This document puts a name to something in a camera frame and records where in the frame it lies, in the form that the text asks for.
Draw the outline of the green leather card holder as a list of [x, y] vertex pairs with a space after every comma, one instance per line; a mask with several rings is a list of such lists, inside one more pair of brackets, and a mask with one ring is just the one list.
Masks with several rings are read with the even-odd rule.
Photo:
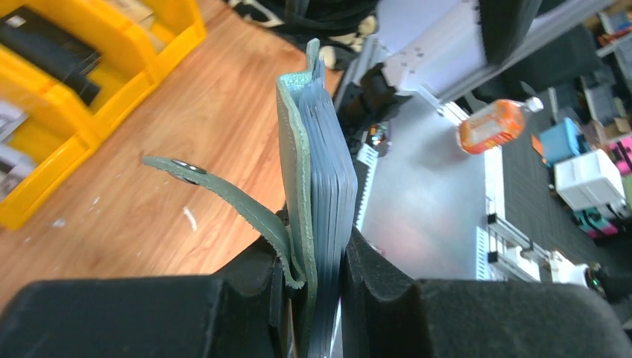
[[329, 357], [336, 305], [326, 305], [319, 280], [312, 214], [310, 139], [300, 114], [300, 96], [313, 84], [322, 85], [324, 64], [320, 40], [306, 46], [307, 67], [276, 80], [279, 155], [288, 223], [237, 186], [190, 163], [168, 157], [145, 156], [146, 166], [215, 193], [271, 244], [279, 258], [287, 286], [304, 294], [294, 318], [297, 357]]

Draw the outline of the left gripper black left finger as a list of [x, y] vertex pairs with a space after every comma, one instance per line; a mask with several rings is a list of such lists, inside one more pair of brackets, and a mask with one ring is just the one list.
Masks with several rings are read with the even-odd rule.
[[3, 357], [279, 357], [283, 273], [259, 239], [214, 274], [41, 280], [1, 312]]

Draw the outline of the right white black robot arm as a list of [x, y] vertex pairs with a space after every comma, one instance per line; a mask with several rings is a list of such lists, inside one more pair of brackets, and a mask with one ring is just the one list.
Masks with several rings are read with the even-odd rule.
[[466, 77], [503, 64], [522, 44], [540, 1], [459, 1], [399, 51], [368, 69], [357, 96], [338, 111], [344, 134], [377, 123], [425, 89], [440, 95]]

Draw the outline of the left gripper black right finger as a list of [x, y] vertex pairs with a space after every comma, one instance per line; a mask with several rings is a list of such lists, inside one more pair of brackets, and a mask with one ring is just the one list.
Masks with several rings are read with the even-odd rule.
[[415, 280], [353, 230], [342, 269], [346, 357], [629, 357], [610, 305], [571, 284]]

